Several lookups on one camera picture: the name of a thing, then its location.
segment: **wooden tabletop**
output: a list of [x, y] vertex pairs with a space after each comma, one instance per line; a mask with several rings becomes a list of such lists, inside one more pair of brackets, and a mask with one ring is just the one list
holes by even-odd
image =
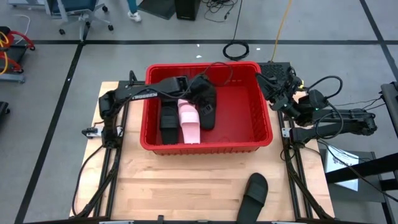
[[[118, 82], [103, 82], [99, 95], [117, 87]], [[282, 140], [275, 111], [269, 109], [274, 139], [256, 152], [157, 156], [143, 149], [139, 142], [143, 102], [130, 102], [113, 220], [156, 220], [158, 215], [164, 215], [165, 220], [236, 220], [246, 182], [254, 172], [262, 174], [269, 186], [258, 221], [294, 220], [286, 165], [279, 157]], [[98, 121], [101, 118], [97, 104], [93, 123]], [[100, 138], [88, 140], [83, 160], [100, 145]], [[318, 150], [315, 140], [307, 146]], [[95, 155], [81, 175], [75, 204], [77, 212], [98, 188], [104, 152], [105, 149]], [[319, 154], [302, 149], [301, 155], [309, 191], [325, 211], [334, 216]], [[305, 217], [301, 193], [299, 196], [300, 212]], [[101, 214], [105, 214], [105, 206], [101, 207]]]

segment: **white wire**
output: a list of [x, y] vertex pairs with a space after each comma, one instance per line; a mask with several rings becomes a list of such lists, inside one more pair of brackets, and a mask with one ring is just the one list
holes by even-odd
[[[24, 33], [24, 35], [26, 35], [27, 32], [29, 31], [29, 27], [30, 27], [30, 17], [29, 17], [29, 16], [26, 16], [26, 15], [22, 15], [22, 14], [16, 14], [16, 15], [13, 15], [13, 16], [21, 16], [21, 17], [25, 17], [25, 18], [28, 19], [27, 26], [26, 26], [26, 30], [25, 30], [25, 33]], [[19, 44], [23, 39], [24, 39], [24, 38], [21, 37], [15, 44]]]

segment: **black box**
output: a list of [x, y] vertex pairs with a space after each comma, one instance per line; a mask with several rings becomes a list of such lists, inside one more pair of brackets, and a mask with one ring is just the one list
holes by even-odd
[[174, 0], [177, 19], [194, 21], [197, 18], [201, 0]]

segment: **person's foot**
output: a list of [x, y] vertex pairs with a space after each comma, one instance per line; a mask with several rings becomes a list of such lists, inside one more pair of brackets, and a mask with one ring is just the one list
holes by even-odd
[[141, 16], [138, 14], [138, 12], [135, 13], [131, 13], [131, 11], [129, 11], [127, 13], [127, 15], [129, 16], [129, 18], [131, 20], [133, 20], [134, 22], [140, 22], [141, 21]]

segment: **red plastic bin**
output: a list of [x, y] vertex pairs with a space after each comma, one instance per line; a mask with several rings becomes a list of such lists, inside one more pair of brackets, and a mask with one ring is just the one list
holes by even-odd
[[[211, 131], [201, 129], [200, 144], [184, 144], [182, 131], [179, 143], [163, 145], [159, 129], [160, 100], [144, 101], [140, 141], [144, 149], [158, 155], [209, 154], [253, 152], [272, 141], [268, 109], [257, 84], [256, 72], [261, 72], [256, 62], [228, 62], [232, 66], [232, 79], [216, 87], [216, 124]], [[185, 63], [152, 65], [147, 69], [146, 83], [153, 84], [168, 78], [186, 75], [193, 78], [210, 63]], [[213, 65], [206, 75], [216, 86], [224, 84], [230, 70], [225, 65]]]

